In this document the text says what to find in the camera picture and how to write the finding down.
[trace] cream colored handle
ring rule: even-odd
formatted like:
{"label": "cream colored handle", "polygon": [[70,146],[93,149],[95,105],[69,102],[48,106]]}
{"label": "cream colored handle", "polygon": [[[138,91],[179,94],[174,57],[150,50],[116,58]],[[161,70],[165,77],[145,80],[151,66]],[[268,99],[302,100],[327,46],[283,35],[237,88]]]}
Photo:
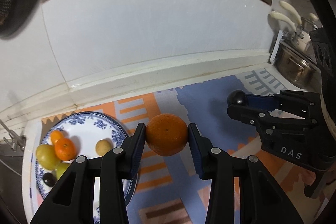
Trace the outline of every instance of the cream colored handle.
{"label": "cream colored handle", "polygon": [[274,19],[276,20],[281,20],[281,21],[284,21],[284,22],[287,22],[290,27],[292,28],[292,30],[295,32],[296,31],[296,26],[294,24],[293,21],[291,21],[287,16],[285,16],[284,14],[282,13],[279,13],[279,12],[275,12],[275,11],[272,11],[269,13],[271,17],[273,17]]}
{"label": "cream colored handle", "polygon": [[312,22],[317,22],[319,21],[319,18],[317,17],[317,15],[313,14],[313,13],[309,13],[309,18],[311,19]]}
{"label": "cream colored handle", "polygon": [[292,13],[295,16],[295,20],[296,20],[297,24],[302,25],[301,16],[299,15],[297,10],[292,5],[290,5],[288,2],[285,2],[283,0],[280,0],[279,4],[282,8],[289,11],[290,13]]}

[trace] stainless steel pot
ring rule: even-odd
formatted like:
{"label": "stainless steel pot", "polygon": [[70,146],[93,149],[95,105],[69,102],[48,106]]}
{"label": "stainless steel pot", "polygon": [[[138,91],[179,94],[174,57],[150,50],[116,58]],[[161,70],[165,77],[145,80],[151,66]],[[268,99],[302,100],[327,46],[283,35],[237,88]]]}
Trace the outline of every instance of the stainless steel pot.
{"label": "stainless steel pot", "polygon": [[315,71],[309,62],[283,44],[275,66],[283,77],[300,89],[307,87]]}

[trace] orange fruit held by gripper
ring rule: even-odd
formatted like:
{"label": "orange fruit held by gripper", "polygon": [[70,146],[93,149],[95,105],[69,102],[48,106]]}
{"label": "orange fruit held by gripper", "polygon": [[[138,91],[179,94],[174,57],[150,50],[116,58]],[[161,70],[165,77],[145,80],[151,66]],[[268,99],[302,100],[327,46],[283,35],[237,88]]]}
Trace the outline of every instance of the orange fruit held by gripper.
{"label": "orange fruit held by gripper", "polygon": [[69,161],[77,156],[77,151],[71,140],[61,138],[55,143],[55,154],[60,160]]}
{"label": "orange fruit held by gripper", "polygon": [[185,122],[173,114],[153,117],[146,126],[146,141],[150,149],[160,156],[179,153],[188,141]]}
{"label": "orange fruit held by gripper", "polygon": [[50,133],[50,140],[52,142],[52,145],[55,145],[55,143],[57,143],[57,141],[61,138],[64,138],[64,135],[59,130],[54,130],[53,132]]}

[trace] sink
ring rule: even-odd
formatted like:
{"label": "sink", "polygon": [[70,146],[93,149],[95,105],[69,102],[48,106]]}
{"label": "sink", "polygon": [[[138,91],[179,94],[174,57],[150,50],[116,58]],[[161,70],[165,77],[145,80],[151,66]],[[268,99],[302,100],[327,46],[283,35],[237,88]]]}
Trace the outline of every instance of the sink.
{"label": "sink", "polygon": [[1,223],[27,224],[22,200],[21,173],[23,152],[0,145],[0,219]]}

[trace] dark round fruit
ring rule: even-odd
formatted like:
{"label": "dark round fruit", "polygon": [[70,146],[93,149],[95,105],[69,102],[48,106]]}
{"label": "dark round fruit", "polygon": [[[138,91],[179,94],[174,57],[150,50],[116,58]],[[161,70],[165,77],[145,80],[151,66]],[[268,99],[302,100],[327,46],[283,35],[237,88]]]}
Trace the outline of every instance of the dark round fruit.
{"label": "dark round fruit", "polygon": [[44,173],[42,180],[49,187],[54,187],[57,182],[55,176],[52,173]]}
{"label": "dark round fruit", "polygon": [[249,102],[247,100],[246,94],[242,90],[235,90],[229,94],[227,97],[227,105],[241,105],[248,106]]}

